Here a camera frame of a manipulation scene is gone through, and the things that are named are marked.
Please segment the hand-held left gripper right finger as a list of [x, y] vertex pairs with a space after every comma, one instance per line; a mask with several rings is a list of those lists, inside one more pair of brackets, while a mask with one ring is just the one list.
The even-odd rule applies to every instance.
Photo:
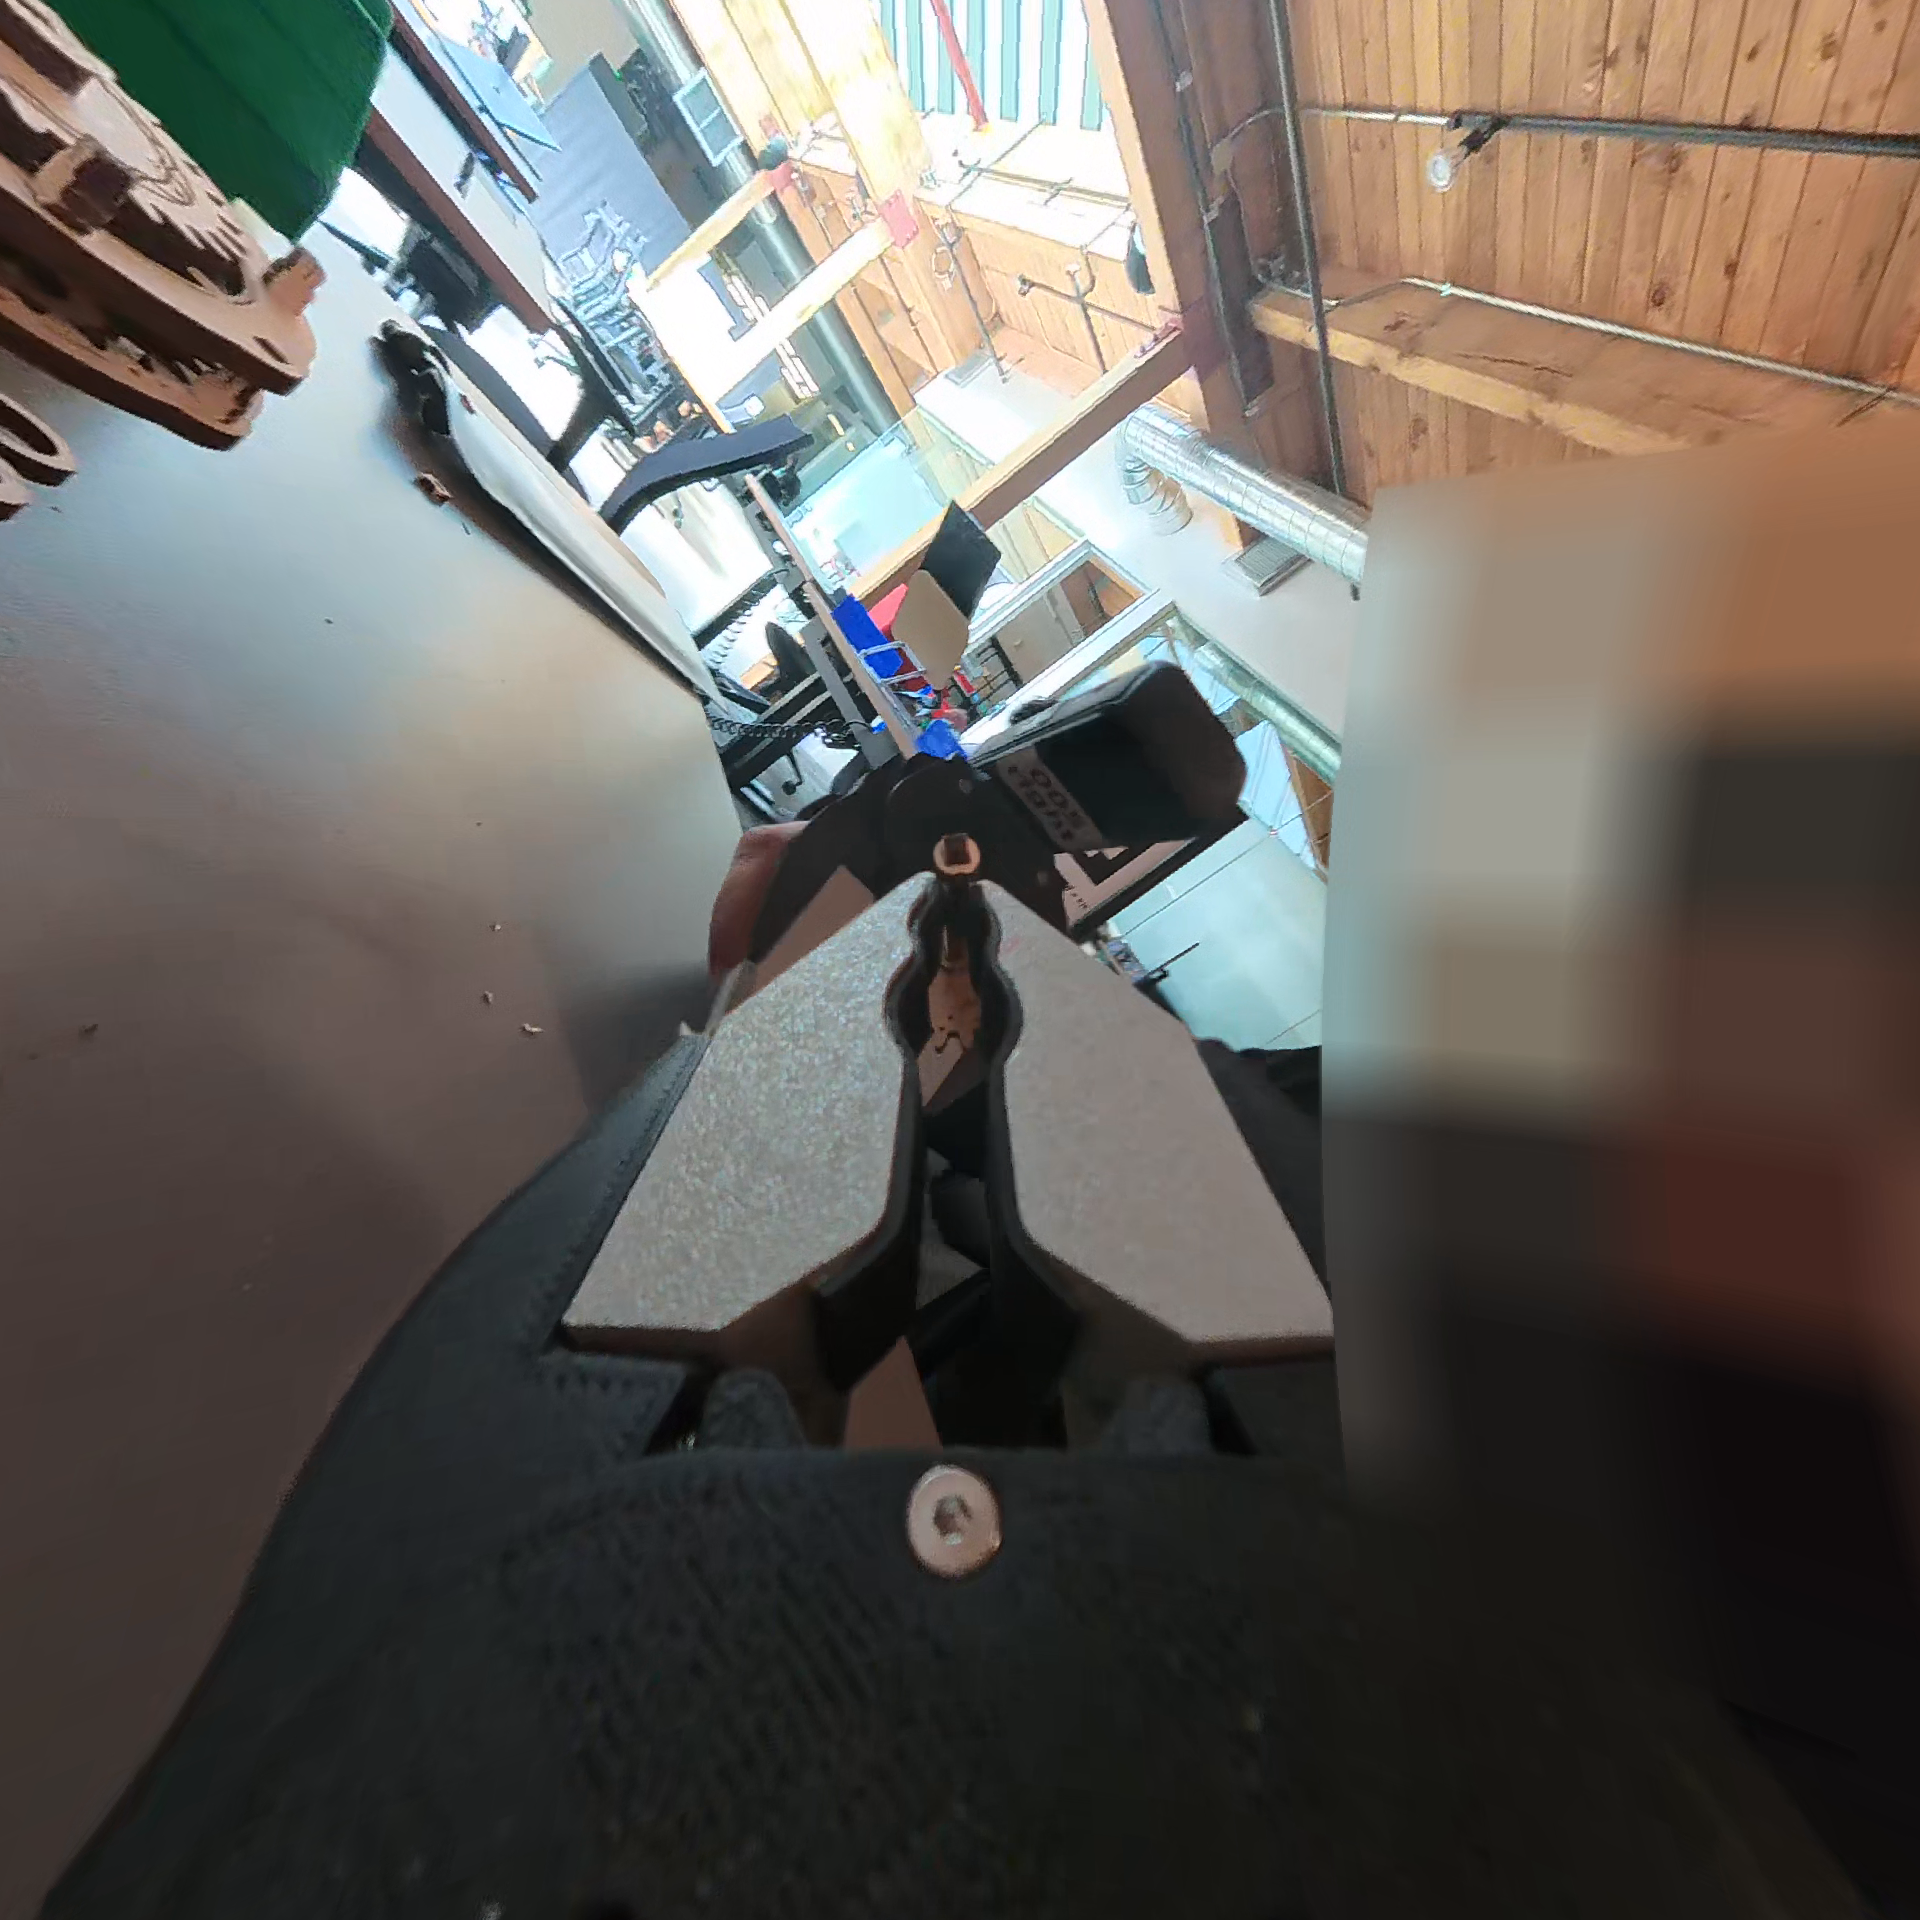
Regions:
[[1328, 1292], [1177, 1018], [999, 885], [997, 1205], [1068, 1370], [1332, 1351]]

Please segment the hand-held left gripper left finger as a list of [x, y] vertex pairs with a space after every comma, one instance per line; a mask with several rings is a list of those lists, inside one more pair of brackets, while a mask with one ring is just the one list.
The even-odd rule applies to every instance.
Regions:
[[725, 1013], [589, 1260], [571, 1337], [786, 1337], [896, 1194], [908, 1068], [889, 994], [924, 878], [800, 950]]

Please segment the assembled wooden gear model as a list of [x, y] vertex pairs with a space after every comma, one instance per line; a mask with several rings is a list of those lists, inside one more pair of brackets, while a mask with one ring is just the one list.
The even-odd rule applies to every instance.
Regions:
[[309, 377], [322, 265], [277, 258], [47, 5], [3, 5], [5, 347], [207, 447]]

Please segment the person's right hand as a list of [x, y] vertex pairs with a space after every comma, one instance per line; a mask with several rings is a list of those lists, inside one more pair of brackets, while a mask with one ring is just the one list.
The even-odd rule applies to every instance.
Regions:
[[753, 957], [761, 902], [775, 885], [785, 854], [805, 830], [805, 823], [761, 823], [739, 836], [711, 906], [709, 979], [714, 985]]

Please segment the black office chair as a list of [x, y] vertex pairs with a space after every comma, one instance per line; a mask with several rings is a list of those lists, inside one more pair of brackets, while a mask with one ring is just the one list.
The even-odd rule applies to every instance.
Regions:
[[698, 439], [673, 439], [639, 457], [599, 507], [610, 533], [621, 535], [661, 497], [764, 474], [794, 463], [812, 451], [812, 435], [794, 415], [767, 415], [739, 429]]

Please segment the green plastic box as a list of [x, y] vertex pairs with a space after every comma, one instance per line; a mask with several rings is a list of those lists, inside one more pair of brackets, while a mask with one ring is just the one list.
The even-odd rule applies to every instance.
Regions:
[[368, 129], [389, 2], [55, 2], [228, 201], [299, 241]]

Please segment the silver ventilation duct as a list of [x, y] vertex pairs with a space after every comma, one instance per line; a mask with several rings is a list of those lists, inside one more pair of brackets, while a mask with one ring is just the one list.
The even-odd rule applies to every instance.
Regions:
[[1116, 451], [1129, 483], [1153, 475], [1199, 494], [1360, 591], [1371, 516], [1359, 503], [1304, 478], [1257, 468], [1157, 402], [1138, 406], [1117, 427]]

